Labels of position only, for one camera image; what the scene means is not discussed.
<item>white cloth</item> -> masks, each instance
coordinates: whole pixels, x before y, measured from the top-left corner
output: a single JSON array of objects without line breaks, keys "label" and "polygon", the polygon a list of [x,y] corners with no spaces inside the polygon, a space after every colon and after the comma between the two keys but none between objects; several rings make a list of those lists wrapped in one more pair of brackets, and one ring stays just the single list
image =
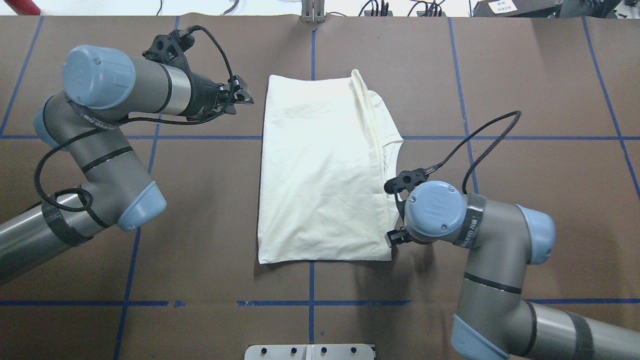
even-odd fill
[{"label": "white cloth", "polygon": [[258,260],[391,260],[398,212],[384,192],[403,142],[359,71],[271,75],[264,112]]}]

